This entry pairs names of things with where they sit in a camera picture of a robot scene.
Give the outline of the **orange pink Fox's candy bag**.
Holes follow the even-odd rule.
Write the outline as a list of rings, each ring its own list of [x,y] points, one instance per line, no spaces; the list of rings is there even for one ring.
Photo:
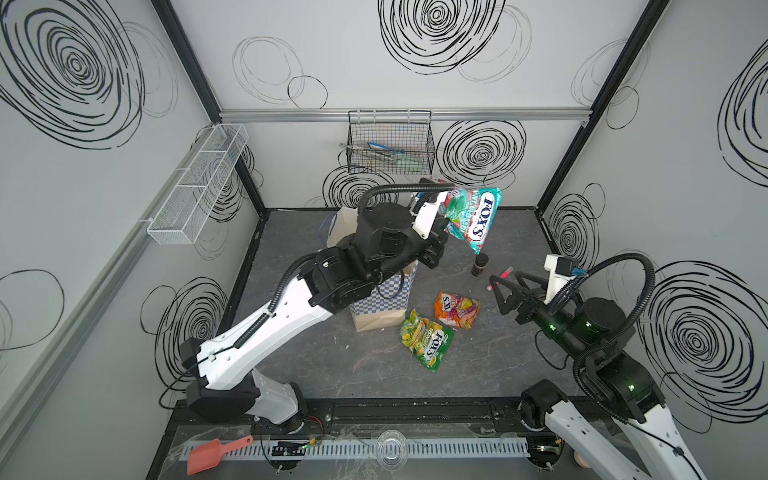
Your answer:
[[[478,300],[449,292],[440,292],[434,302],[435,317],[455,329],[470,329],[480,310]]]

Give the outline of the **teal Fox's candy bag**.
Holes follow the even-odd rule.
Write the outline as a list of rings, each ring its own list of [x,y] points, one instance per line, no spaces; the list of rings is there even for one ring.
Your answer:
[[[440,207],[448,220],[445,231],[479,254],[502,199],[503,191],[499,188],[454,188]]]

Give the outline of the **blue checkered paper bag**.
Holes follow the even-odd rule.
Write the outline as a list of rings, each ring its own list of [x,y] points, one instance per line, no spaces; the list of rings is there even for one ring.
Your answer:
[[[320,229],[323,247],[333,247],[357,227],[355,210],[342,207],[334,211]],[[406,317],[410,294],[419,263],[414,261],[391,278],[376,286],[372,293],[353,303],[349,310],[357,332],[399,326]]]

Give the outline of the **green Fox's spring tea bag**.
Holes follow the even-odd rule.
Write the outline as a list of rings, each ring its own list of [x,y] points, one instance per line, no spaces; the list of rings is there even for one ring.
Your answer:
[[[455,332],[412,310],[400,327],[401,342],[430,372],[436,373]]]

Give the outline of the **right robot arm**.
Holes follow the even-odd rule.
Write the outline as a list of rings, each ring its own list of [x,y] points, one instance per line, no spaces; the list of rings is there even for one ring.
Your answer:
[[[550,380],[523,392],[518,415],[527,429],[549,430],[564,440],[602,479],[703,479],[659,385],[625,351],[655,285],[651,263],[643,255],[636,259],[644,283],[630,313],[612,300],[582,299],[579,289],[590,274],[566,257],[549,257],[548,278],[518,272],[514,280],[493,276],[490,285],[500,313],[516,312],[519,324],[535,324],[571,359],[579,388],[626,435],[642,463],[636,465],[599,433]]]

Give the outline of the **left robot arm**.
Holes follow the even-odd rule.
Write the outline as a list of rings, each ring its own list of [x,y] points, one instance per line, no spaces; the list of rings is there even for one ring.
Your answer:
[[[212,339],[183,343],[183,365],[193,377],[185,389],[191,412],[211,423],[244,415],[275,425],[301,421],[306,407],[298,386],[266,377],[258,365],[412,263],[434,268],[443,255],[449,221],[436,202],[382,203],[355,220],[335,245],[295,260],[273,297],[246,319]]]

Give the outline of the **pink marker pen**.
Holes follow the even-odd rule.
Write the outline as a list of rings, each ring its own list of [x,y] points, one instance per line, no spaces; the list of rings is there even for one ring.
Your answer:
[[[499,276],[499,278],[501,278],[501,279],[506,279],[506,278],[507,278],[507,277],[508,277],[508,276],[509,276],[511,273],[513,273],[513,271],[514,271],[514,267],[510,266],[510,267],[508,267],[508,268],[507,268],[507,269],[506,269],[506,270],[505,270],[503,273],[501,273],[501,274],[500,274],[500,275],[498,275],[498,276]],[[486,287],[486,290],[487,290],[488,292],[491,292],[491,291],[492,291],[492,285],[491,285],[491,284],[489,284],[489,285]]]

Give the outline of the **black lid spice jar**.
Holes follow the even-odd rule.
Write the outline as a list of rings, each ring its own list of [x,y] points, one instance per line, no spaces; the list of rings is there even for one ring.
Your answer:
[[[478,253],[474,257],[474,264],[471,269],[471,275],[475,278],[478,278],[485,270],[485,267],[487,266],[488,262],[489,262],[489,257],[487,254]]]

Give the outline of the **green item in basket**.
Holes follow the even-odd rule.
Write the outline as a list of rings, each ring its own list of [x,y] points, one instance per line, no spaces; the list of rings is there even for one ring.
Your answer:
[[[423,172],[429,166],[429,162],[424,161],[419,155],[397,153],[394,158],[397,166],[405,173]]]

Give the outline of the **beige round sponge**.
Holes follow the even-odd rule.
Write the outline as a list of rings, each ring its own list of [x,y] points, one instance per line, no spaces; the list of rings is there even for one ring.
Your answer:
[[[584,462],[583,458],[579,455],[578,452],[573,452],[574,461],[583,469],[589,469],[590,466]]]

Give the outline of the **red plastic scoop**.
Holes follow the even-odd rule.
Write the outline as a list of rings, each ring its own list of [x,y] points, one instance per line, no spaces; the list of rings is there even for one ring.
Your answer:
[[[209,441],[191,450],[187,459],[187,474],[195,475],[205,470],[215,468],[221,462],[224,455],[252,445],[254,439],[251,435],[222,443],[219,439]]]

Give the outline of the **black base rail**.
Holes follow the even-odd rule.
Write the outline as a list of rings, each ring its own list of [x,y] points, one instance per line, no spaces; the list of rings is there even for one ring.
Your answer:
[[[342,426],[352,425],[405,425],[405,424],[469,424],[490,426],[499,433],[526,432],[518,413],[521,397],[455,397],[455,398],[338,398],[309,399],[300,407],[298,420],[308,421],[312,433],[319,433],[319,419],[323,432],[340,432]],[[610,417],[585,396],[570,398],[576,408],[589,421],[611,422]],[[181,427],[245,426],[254,423],[252,417],[240,416],[217,425],[202,420],[177,403],[171,414],[165,435],[173,435]]]

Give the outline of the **blue handled tool in basket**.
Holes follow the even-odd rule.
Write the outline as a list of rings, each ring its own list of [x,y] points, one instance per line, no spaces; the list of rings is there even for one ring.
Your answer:
[[[381,144],[375,143],[375,142],[369,142],[368,143],[368,147],[369,147],[369,149],[371,151],[374,151],[374,152],[377,152],[377,153],[380,153],[380,154],[385,154],[385,155],[395,155],[395,154],[404,154],[405,153],[404,150],[399,150],[399,149],[396,149],[396,148],[391,148],[391,147],[388,147],[388,146],[385,146],[385,145],[381,145]]]

